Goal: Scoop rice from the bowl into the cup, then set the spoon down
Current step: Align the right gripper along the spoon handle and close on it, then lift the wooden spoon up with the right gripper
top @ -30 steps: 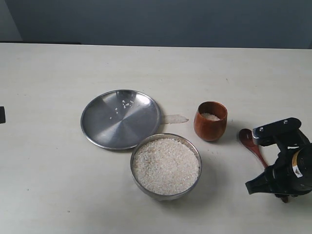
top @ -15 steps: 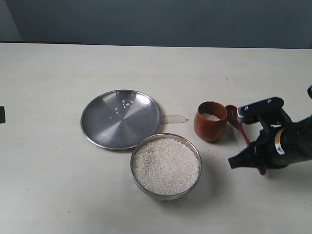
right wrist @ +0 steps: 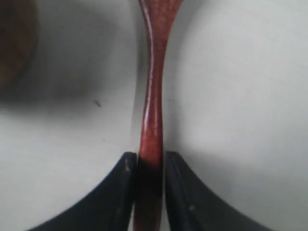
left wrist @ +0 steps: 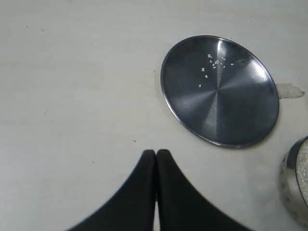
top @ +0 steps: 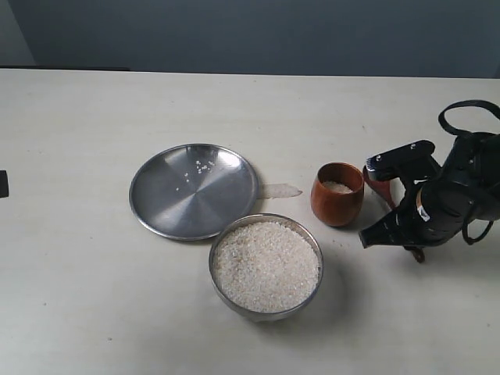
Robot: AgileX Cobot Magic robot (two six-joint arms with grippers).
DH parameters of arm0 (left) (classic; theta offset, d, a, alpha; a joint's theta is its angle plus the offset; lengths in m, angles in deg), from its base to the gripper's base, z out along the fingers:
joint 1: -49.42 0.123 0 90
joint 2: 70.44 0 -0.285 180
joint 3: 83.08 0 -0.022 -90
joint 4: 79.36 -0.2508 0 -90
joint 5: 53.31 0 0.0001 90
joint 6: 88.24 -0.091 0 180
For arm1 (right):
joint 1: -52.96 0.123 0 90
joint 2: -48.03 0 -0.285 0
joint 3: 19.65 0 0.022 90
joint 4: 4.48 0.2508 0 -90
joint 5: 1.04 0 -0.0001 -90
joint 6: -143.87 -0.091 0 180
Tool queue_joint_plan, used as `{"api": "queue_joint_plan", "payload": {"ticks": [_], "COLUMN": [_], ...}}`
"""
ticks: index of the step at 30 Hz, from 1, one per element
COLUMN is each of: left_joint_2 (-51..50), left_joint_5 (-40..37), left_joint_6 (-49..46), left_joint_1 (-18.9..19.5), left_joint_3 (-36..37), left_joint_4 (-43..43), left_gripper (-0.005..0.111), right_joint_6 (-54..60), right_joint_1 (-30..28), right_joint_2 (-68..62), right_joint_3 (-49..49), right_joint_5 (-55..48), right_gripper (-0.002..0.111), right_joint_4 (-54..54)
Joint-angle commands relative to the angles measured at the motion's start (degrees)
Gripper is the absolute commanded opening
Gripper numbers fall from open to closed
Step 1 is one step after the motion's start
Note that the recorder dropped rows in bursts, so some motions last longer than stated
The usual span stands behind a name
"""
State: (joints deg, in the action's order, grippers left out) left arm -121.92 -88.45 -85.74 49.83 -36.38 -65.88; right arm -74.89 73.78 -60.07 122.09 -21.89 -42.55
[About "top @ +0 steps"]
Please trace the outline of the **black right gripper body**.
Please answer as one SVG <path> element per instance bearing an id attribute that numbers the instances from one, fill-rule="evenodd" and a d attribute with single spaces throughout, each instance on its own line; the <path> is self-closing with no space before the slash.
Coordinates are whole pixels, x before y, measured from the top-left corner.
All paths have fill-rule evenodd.
<path id="1" fill-rule="evenodd" d="M 410 214 L 410 244 L 403 247 L 439 246 L 457 233 L 469 245 L 479 241 L 469 234 L 479 213 L 479 173 L 474 166 L 446 163 L 434 178 L 403 186 L 398 209 Z"/>

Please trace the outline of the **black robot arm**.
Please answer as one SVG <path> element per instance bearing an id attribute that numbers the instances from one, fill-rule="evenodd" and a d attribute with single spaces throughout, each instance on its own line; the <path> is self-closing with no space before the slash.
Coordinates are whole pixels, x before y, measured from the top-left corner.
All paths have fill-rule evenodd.
<path id="1" fill-rule="evenodd" d="M 457 137 L 443 165 L 435 146 L 422 140 L 379 153 L 366 162 L 370 178 L 398 178 L 405 194 L 399 205 L 359 234 L 364 248 L 393 245 L 426 248 L 443 245 L 457 233 L 468 235 L 474 220 L 489 226 L 499 218 L 499 136 L 484 132 Z"/>

